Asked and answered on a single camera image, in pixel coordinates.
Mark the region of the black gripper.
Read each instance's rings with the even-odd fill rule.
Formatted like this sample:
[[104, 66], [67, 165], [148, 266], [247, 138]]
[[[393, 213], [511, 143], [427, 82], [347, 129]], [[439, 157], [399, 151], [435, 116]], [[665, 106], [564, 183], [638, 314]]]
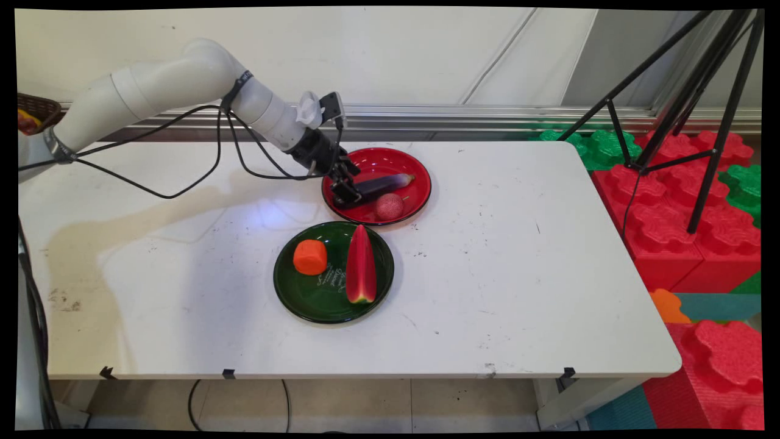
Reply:
[[332, 141], [321, 130], [306, 128], [300, 141], [286, 153], [307, 170], [305, 179], [330, 178], [329, 189], [335, 207], [351, 208], [363, 200], [363, 194], [354, 181], [361, 171], [347, 155], [342, 154], [341, 135], [342, 132], [337, 141]]

